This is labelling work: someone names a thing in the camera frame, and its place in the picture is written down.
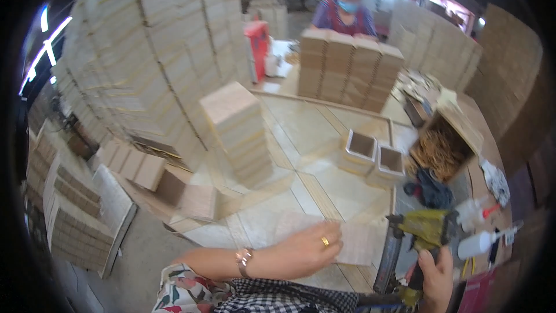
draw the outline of nail gun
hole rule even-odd
[[[447,245],[457,230],[458,212],[452,210],[420,210],[404,215],[389,215],[388,231],[380,266],[372,289],[376,294],[390,297],[396,294],[404,306],[415,309],[423,297],[423,271],[417,263],[407,286],[395,278],[396,264],[401,250],[404,233],[412,235],[411,249],[417,252],[426,249],[436,262],[440,247]]]

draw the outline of box lid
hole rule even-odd
[[[448,121],[460,136],[462,136],[462,139],[469,145],[471,150],[477,156],[480,156],[481,150],[483,149],[484,138],[479,131],[475,129],[475,126],[473,126],[467,116],[459,109],[448,104],[436,108],[436,111]]]

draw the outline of woman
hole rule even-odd
[[[316,9],[311,28],[377,40],[371,12],[361,5],[361,0],[323,0]]]
[[[153,312],[353,313],[355,293],[288,281],[334,263],[343,246],[340,239],[339,223],[322,222],[260,250],[197,248],[163,269]],[[419,264],[425,278],[421,312],[444,313],[452,291],[450,251],[441,249],[437,265],[424,251]]]

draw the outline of rose gold watch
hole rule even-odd
[[[247,272],[245,271],[247,267],[247,262],[253,258],[253,249],[252,248],[244,248],[240,249],[236,253],[236,262],[237,266],[240,270],[240,274],[243,278],[251,279]]]

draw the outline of white plastic bottle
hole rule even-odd
[[[496,233],[483,231],[462,240],[458,246],[458,257],[465,260],[479,254],[486,253],[497,239]]]
[[[458,246],[458,257],[460,260],[468,259],[479,254],[486,253],[496,240],[506,234],[515,234],[523,227],[523,221],[514,222],[511,227],[498,233],[482,231],[469,238],[462,240]]]
[[[464,232],[471,232],[477,225],[480,225],[482,219],[482,206],[488,201],[488,196],[481,199],[469,198],[455,207],[459,213],[456,222],[462,226]]]

